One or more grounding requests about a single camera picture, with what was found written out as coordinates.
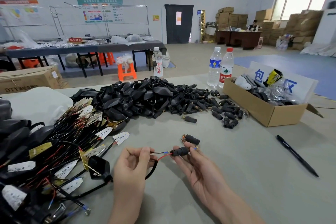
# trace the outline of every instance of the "black pen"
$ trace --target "black pen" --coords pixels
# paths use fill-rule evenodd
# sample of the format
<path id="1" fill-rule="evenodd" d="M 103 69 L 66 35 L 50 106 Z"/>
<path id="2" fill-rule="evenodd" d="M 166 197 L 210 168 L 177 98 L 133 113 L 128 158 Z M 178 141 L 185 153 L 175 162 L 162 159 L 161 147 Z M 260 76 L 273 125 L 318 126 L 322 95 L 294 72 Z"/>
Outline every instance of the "black pen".
<path id="1" fill-rule="evenodd" d="M 300 161 L 300 163 L 313 175 L 315 175 L 316 177 L 319 177 L 319 175 L 315 172 L 315 170 L 303 159 L 301 158 L 301 156 L 299 154 L 297 154 L 297 152 L 295 150 L 293 150 L 292 147 L 289 146 L 289 144 L 279 135 L 276 136 L 277 140 L 281 143 L 282 146 L 284 146 L 287 150 L 289 150 L 294 157 L 296 157 L 296 159 L 298 161 Z"/>

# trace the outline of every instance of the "door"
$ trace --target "door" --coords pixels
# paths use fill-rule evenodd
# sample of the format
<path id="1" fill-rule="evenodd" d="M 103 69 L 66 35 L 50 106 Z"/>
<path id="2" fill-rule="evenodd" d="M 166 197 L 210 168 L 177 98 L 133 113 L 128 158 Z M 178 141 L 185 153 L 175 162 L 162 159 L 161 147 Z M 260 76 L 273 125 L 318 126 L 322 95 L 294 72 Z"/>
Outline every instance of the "door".
<path id="1" fill-rule="evenodd" d="M 193 21 L 194 5 L 165 5 L 167 44 L 187 44 Z"/>

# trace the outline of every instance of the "bottle label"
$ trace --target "bottle label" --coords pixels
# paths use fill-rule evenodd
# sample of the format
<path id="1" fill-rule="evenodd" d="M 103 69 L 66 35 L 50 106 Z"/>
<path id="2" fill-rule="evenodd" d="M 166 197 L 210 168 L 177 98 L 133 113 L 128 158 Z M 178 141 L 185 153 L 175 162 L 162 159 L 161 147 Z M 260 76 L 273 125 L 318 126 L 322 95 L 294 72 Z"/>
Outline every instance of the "bottle label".
<path id="1" fill-rule="evenodd" d="M 221 67 L 221 60 L 212 60 L 210 59 L 210 65 L 211 68 L 220 68 Z"/>
<path id="2" fill-rule="evenodd" d="M 233 67 L 221 67 L 219 82 L 224 83 L 225 78 L 230 78 L 232 76 L 232 69 Z"/>

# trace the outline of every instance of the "wooden desk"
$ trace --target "wooden desk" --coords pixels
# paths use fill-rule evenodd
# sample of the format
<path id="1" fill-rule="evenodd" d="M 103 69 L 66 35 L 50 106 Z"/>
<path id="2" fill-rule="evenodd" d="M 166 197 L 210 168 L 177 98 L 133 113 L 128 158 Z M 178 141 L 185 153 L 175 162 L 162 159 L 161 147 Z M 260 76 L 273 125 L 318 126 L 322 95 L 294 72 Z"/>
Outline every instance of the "wooden desk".
<path id="1" fill-rule="evenodd" d="M 258 46 L 260 34 L 261 34 L 260 31 L 258 32 L 231 31 L 229 44 L 232 47 L 241 46 L 243 50 L 251 50 Z"/>
<path id="2" fill-rule="evenodd" d="M 226 44 L 230 43 L 230 36 L 232 31 L 217 31 L 216 32 L 216 42 L 217 44 Z"/>

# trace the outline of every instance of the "blue chinese character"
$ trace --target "blue chinese character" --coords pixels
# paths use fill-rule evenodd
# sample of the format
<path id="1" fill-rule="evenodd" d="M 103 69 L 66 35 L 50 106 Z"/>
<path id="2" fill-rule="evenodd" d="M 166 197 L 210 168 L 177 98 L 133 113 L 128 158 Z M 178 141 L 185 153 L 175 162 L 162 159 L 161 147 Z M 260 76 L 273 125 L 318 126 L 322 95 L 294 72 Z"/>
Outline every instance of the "blue chinese character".
<path id="1" fill-rule="evenodd" d="M 290 93 L 293 92 L 292 87 L 294 87 L 296 84 L 297 84 L 297 82 L 294 82 L 294 81 L 288 80 L 288 79 L 285 79 L 285 81 L 283 82 L 284 86 L 286 86 L 286 85 L 288 86 L 288 89 L 289 89 Z"/>
<path id="2" fill-rule="evenodd" d="M 264 72 L 261 71 L 260 69 L 258 69 L 258 71 L 255 72 L 255 80 L 257 82 L 263 82 L 263 76 L 264 76 Z"/>

